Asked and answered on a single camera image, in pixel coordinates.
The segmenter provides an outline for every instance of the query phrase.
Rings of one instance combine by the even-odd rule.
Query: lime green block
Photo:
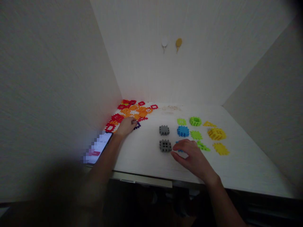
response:
[[[198,117],[191,117],[189,119],[189,122],[192,126],[200,126],[202,124],[201,119]]]
[[[177,119],[178,125],[186,125],[186,120],[183,118]]]
[[[196,139],[196,140],[203,139],[201,136],[201,133],[198,131],[190,131],[190,135],[192,136],[193,139]]]
[[[197,145],[198,147],[201,149],[201,150],[204,150],[204,151],[211,151],[207,146],[205,146],[203,143],[201,143],[200,141],[197,142]]]

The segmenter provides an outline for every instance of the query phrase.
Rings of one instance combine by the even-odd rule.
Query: blue block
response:
[[[177,141],[176,143],[178,143],[179,141]],[[184,152],[184,151],[182,151],[182,150],[178,150],[178,152]]]
[[[189,136],[189,129],[186,126],[179,126],[177,129],[177,133],[181,137],[188,137]]]

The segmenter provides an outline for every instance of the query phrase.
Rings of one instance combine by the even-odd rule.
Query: right hand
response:
[[[183,150],[188,155],[187,158],[183,158],[176,152],[171,152],[177,162],[203,180],[206,186],[215,184],[218,181],[219,176],[199,149],[196,141],[190,141],[189,139],[180,140],[174,145],[173,150]]]

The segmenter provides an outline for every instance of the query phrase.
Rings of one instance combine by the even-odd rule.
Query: white board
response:
[[[159,141],[169,139],[172,146],[183,139],[177,134],[177,119],[184,118],[189,130],[202,134],[201,142],[211,149],[203,151],[211,166],[219,174],[225,188],[295,198],[288,180],[278,168],[221,106],[196,106],[156,103],[159,109],[149,114],[148,120],[133,131],[124,141],[114,170],[164,179],[202,183],[196,176],[177,163],[170,153],[162,153]],[[197,116],[222,128],[227,138],[220,140],[229,150],[228,156],[220,156],[207,134],[209,127],[194,127],[189,118]],[[159,126],[168,125],[170,134],[161,136]]]

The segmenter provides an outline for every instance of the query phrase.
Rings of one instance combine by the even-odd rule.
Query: gray cube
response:
[[[162,152],[170,152],[171,144],[169,140],[160,140],[160,150]]]
[[[167,125],[162,125],[159,127],[159,133],[162,136],[167,136],[169,135],[169,127]]]

